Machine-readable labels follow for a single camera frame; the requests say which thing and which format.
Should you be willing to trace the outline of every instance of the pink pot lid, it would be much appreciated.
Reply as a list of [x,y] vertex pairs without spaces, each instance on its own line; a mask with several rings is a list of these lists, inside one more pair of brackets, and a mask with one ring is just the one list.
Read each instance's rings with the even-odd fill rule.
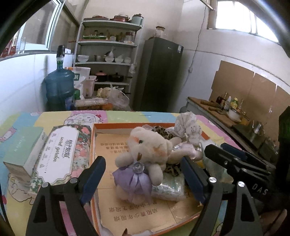
[[104,73],[102,70],[100,70],[100,72],[97,72],[95,75],[98,76],[98,75],[107,75],[107,74]]

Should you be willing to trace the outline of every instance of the colorful tablecloth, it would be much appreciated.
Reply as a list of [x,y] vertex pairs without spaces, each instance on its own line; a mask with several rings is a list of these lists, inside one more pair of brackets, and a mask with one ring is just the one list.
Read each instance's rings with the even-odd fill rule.
[[[3,157],[13,142],[13,136],[21,127],[41,126],[49,134],[54,126],[63,124],[93,123],[128,123],[128,122],[164,122],[174,123],[177,113],[161,112],[127,112],[127,111],[62,111],[43,113],[19,113],[10,116],[0,126],[0,183],[2,198],[6,205],[7,215],[16,236],[24,236],[26,225],[33,204],[31,197],[18,185],[15,178],[9,179],[9,172],[3,164]],[[207,118],[198,115],[202,130],[217,144],[224,142],[238,147],[234,141]],[[189,235],[195,221],[167,233],[170,235]]]

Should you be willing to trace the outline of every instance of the teapot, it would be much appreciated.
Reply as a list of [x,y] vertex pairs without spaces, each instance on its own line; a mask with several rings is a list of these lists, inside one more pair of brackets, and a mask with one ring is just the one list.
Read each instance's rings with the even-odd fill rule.
[[257,134],[259,136],[262,136],[265,134],[265,130],[263,129],[263,124],[261,122],[257,122],[256,125],[254,125],[254,120],[253,120],[253,124],[252,124],[252,131],[254,132],[254,134]]

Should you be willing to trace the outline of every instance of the metal shelf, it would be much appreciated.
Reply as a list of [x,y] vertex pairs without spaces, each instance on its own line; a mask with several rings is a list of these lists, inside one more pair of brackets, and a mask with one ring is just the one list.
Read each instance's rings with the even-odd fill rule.
[[95,45],[95,46],[121,46],[121,47],[129,47],[129,48],[135,48],[137,45],[133,44],[127,44],[122,42],[114,42],[114,41],[102,41],[102,40],[84,40],[84,41],[78,41],[79,45]]
[[110,85],[110,84],[114,84],[114,85],[127,85],[129,86],[130,84],[129,83],[124,83],[124,82],[95,82],[95,84],[107,84],[107,85]]
[[128,63],[116,63],[116,62],[76,62],[75,65],[85,65],[85,64],[107,64],[107,65],[122,65],[122,66],[130,66]]
[[121,21],[111,21],[111,20],[84,20],[84,27],[107,27],[107,28],[115,28],[115,29],[125,29],[138,31],[142,27],[140,25],[121,22]]

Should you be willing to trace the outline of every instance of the purple bow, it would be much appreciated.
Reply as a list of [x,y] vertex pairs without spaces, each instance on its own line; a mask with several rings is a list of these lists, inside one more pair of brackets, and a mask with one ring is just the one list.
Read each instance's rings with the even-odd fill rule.
[[113,172],[114,181],[116,185],[129,193],[128,201],[132,202],[134,194],[144,194],[147,201],[152,203],[151,191],[152,182],[147,174],[134,173],[132,168],[121,167]]

